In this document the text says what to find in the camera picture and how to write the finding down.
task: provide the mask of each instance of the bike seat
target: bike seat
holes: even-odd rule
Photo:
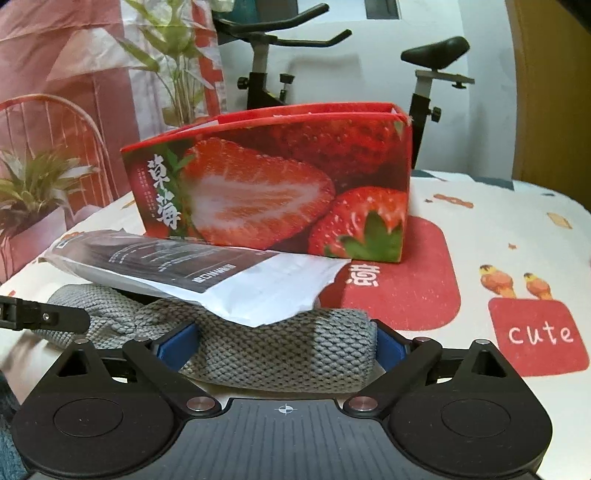
[[[400,59],[420,67],[442,70],[449,67],[468,50],[470,50],[470,44],[464,37],[452,37],[405,50],[400,55]]]

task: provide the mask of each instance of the wooden door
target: wooden door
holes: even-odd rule
[[[591,210],[591,33],[558,0],[506,0],[517,69],[513,178]]]

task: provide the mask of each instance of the bird print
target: bird print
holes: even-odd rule
[[[525,279],[527,291],[534,297],[538,297],[540,300],[554,300],[550,292],[550,285],[548,285],[546,280],[542,280],[540,277],[529,272],[524,274],[523,278]]]
[[[506,299],[516,298],[510,275],[492,265],[481,265],[479,271],[480,283],[484,288]]]

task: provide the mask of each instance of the strawberry box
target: strawberry box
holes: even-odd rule
[[[398,262],[411,127],[391,103],[231,113],[122,149],[146,232]]]

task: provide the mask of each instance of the white packet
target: white packet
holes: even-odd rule
[[[125,231],[80,233],[45,259],[91,282],[202,305],[223,319],[258,327],[311,310],[350,260],[215,247]]]

